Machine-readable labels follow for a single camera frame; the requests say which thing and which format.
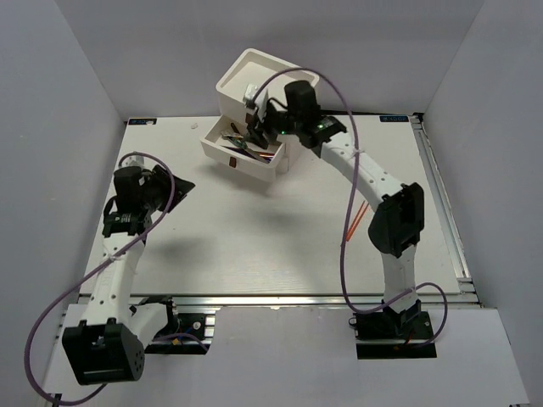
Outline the white drawer box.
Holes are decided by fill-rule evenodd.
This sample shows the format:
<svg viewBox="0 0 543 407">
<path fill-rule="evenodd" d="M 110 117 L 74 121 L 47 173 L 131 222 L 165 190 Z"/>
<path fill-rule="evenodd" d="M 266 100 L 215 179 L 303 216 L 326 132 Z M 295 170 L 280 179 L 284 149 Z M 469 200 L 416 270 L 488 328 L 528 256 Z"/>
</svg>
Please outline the white drawer box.
<svg viewBox="0 0 543 407">
<path fill-rule="evenodd" d="M 292 81 L 304 80 L 318 88 L 319 75 L 308 71 L 286 72 L 295 65 L 254 48 L 244 50 L 216 84 L 220 118 L 200 138 L 205 156 L 219 164 L 273 182 L 286 173 L 302 153 L 297 137 L 267 136 L 267 148 L 246 142 L 242 148 L 234 137 L 249 137 L 258 131 L 267 107 L 281 111 L 287 105 L 284 87 Z"/>
</svg>

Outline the green handled knife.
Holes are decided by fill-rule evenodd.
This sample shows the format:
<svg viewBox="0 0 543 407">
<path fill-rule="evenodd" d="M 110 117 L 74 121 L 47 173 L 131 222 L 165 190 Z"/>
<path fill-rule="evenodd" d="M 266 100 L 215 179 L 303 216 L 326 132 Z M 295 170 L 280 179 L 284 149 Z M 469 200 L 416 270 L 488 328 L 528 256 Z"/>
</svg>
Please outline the green handled knife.
<svg viewBox="0 0 543 407">
<path fill-rule="evenodd" d="M 243 138 L 230 137 L 230 143 L 232 143 L 236 148 L 242 149 L 247 152 L 252 152 L 252 149 L 248 146 Z"/>
</svg>

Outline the dark blue knife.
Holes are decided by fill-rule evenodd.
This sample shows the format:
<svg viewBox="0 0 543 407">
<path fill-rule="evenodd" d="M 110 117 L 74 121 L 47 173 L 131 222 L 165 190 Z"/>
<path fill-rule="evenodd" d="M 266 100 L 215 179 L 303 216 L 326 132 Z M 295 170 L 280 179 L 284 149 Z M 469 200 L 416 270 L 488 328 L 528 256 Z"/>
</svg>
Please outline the dark blue knife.
<svg viewBox="0 0 543 407">
<path fill-rule="evenodd" d="M 268 163 L 269 162 L 269 159 L 266 159 L 262 156 L 260 156 L 259 154 L 257 153 L 251 153 L 250 151 L 248 151 L 247 149 L 242 149 L 242 148 L 236 148 L 236 147 L 226 147 L 227 150 L 230 150 L 234 153 L 239 153 L 239 154 L 242 154 L 243 156 L 245 157 L 248 157 L 248 158 L 251 158 L 251 159 L 255 159 L 259 162 L 262 162 L 262 163 Z"/>
</svg>

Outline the rainbow iridescent knife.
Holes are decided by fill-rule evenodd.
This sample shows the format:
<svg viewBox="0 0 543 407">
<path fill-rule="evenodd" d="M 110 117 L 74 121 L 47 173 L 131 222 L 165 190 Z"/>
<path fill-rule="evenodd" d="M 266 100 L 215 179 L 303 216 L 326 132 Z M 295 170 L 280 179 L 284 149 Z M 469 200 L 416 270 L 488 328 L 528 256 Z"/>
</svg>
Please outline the rainbow iridescent knife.
<svg viewBox="0 0 543 407">
<path fill-rule="evenodd" d="M 258 152 L 257 155 L 267 163 L 269 163 L 274 158 L 274 154 L 270 153 Z"/>
</svg>

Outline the small silver knife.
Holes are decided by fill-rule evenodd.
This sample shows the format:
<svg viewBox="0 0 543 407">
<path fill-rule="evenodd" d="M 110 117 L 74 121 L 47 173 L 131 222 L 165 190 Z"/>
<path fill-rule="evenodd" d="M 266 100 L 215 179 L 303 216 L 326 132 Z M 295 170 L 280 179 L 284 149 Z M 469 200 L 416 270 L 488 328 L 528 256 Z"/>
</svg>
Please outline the small silver knife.
<svg viewBox="0 0 543 407">
<path fill-rule="evenodd" d="M 238 135 L 240 135 L 240 136 L 242 135 L 242 133 L 241 133 L 240 130 L 235 126 L 234 123 L 231 123 L 230 126 L 231 126 L 232 131 L 233 131 L 234 133 L 236 133 L 236 134 L 238 134 Z"/>
</svg>

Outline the ornate silver knife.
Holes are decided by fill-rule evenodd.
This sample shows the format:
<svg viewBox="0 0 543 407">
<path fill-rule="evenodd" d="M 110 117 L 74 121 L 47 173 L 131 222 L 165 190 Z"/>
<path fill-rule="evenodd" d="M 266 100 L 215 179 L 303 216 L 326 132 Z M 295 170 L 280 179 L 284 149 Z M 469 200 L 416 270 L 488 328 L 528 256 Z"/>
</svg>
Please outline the ornate silver knife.
<svg viewBox="0 0 543 407">
<path fill-rule="evenodd" d="M 221 137 L 224 139 L 231 138 L 231 139 L 239 140 L 241 142 L 245 142 L 245 137 L 236 132 L 222 131 Z"/>
</svg>

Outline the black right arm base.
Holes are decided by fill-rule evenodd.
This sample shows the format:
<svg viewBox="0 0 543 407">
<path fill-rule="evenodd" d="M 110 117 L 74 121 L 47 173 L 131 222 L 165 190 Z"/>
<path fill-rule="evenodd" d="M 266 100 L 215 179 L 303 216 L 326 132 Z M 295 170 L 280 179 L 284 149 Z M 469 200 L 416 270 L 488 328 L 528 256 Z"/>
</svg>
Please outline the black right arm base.
<svg viewBox="0 0 543 407">
<path fill-rule="evenodd" d="M 437 357 L 433 343 L 422 346 L 422 343 L 434 335 L 426 311 L 399 331 L 383 313 L 353 314 L 349 318 L 349 326 L 355 331 L 355 347 L 359 360 L 416 360 Z"/>
</svg>

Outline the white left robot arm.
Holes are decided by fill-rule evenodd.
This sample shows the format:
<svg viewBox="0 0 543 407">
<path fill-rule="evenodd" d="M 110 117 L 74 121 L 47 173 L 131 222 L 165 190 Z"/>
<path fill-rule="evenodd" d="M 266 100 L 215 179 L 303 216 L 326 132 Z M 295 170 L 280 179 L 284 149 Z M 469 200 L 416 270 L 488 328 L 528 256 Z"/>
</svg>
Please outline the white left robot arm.
<svg viewBox="0 0 543 407">
<path fill-rule="evenodd" d="M 92 295 L 76 326 L 64 329 L 62 345 L 81 385 L 135 382 L 143 374 L 144 351 L 156 337 L 174 336 L 179 327 L 168 296 L 129 303 L 137 263 L 145 249 L 144 233 L 155 212 L 171 212 L 195 187 L 169 176 L 156 165 L 139 165 L 114 173 L 115 195 L 104 208 L 103 257 Z"/>
</svg>

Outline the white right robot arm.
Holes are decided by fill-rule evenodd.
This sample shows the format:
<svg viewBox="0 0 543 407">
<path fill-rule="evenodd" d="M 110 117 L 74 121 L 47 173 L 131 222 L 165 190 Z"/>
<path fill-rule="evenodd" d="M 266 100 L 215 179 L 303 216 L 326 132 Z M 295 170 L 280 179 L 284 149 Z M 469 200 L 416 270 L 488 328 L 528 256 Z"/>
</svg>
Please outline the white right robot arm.
<svg viewBox="0 0 543 407">
<path fill-rule="evenodd" d="M 373 211 L 368 236 L 383 261 L 387 312 L 383 327 L 391 337 L 404 337 L 414 327 L 413 317 L 421 311 L 414 258 L 424 228 L 423 189 L 416 182 L 407 185 L 399 181 L 357 148 L 347 127 L 322 112 L 310 82 L 290 82 L 284 92 L 287 102 L 280 104 L 258 86 L 247 85 L 245 139 L 268 148 L 280 136 L 295 136 L 363 195 Z"/>
</svg>

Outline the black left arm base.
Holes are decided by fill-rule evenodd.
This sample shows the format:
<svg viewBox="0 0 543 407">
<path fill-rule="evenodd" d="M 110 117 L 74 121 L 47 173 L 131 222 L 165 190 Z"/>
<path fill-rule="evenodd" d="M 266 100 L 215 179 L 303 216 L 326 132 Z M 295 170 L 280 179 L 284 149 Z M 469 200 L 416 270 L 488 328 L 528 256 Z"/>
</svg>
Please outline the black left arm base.
<svg viewBox="0 0 543 407">
<path fill-rule="evenodd" d="M 202 342 L 206 348 L 210 346 L 206 342 L 210 335 L 205 333 L 208 327 L 207 314 L 182 312 L 177 309 L 173 297 L 170 296 L 151 296 L 131 305 L 132 315 L 148 304 L 164 305 L 167 323 L 155 334 L 153 342 L 145 349 L 145 354 L 205 355 L 207 353 L 199 345 L 199 342 Z"/>
</svg>

